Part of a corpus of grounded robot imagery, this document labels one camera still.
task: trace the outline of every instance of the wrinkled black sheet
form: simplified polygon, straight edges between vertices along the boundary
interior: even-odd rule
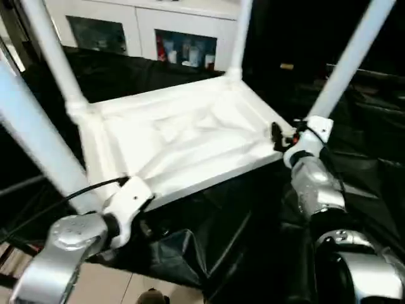
[[[65,50],[90,102],[217,76],[142,58]],[[46,66],[32,66],[23,76],[82,160],[77,129]],[[284,75],[273,80],[268,79],[267,88],[260,82],[249,85],[288,121],[305,116],[316,88],[300,87]],[[380,242],[399,244],[396,252],[402,254],[403,105],[353,91],[342,98],[333,119],[330,144],[338,170],[345,181],[379,197],[349,195],[348,208]],[[312,239],[294,200],[287,199],[288,182],[289,171],[277,162],[143,214],[134,222],[131,242],[110,266],[201,288],[211,303],[315,303]],[[34,211],[58,197],[43,186],[47,191],[33,204]],[[2,215],[5,226],[38,190],[35,186],[7,198],[11,207]],[[49,225],[69,212],[68,207],[55,210],[18,237],[41,244]]]

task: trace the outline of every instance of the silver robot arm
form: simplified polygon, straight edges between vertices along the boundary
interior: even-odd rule
[[[106,202],[103,214],[72,215],[55,222],[44,249],[18,280],[10,303],[66,303],[81,264],[92,255],[119,248],[130,239],[131,223],[153,194],[132,177]]]
[[[399,259],[378,252],[368,238],[356,230],[347,227],[328,230],[332,225],[325,225],[332,217],[335,220],[336,217],[344,218],[348,214],[344,197],[339,191],[342,189],[335,188],[337,183],[334,177],[319,159],[323,147],[320,139],[324,143],[328,141],[333,122],[327,118],[309,117],[307,125],[311,130],[304,129],[298,142],[285,152],[284,162],[292,168],[291,184],[297,193],[301,213],[309,221],[323,217],[323,225],[317,227],[315,224],[313,228],[318,232],[314,233],[318,235],[315,248],[317,254],[323,255],[321,260],[325,262],[323,265],[327,270],[324,277],[317,279],[327,289],[328,285],[338,284],[339,279],[345,276],[346,281],[351,282],[350,286],[345,286],[350,289],[350,299],[346,298],[350,303],[362,303],[366,298],[397,300],[402,303],[405,268]],[[333,276],[338,278],[337,281],[332,280]],[[343,289],[331,288],[339,294]],[[328,303],[340,303],[329,300]]]

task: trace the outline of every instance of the floor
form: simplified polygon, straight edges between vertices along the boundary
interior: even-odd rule
[[[21,251],[15,251],[0,269],[18,277],[30,261]],[[149,288],[160,290],[171,304],[203,304],[200,291],[122,270],[85,263],[68,304],[135,304]],[[0,286],[0,304],[8,302],[11,291]]]

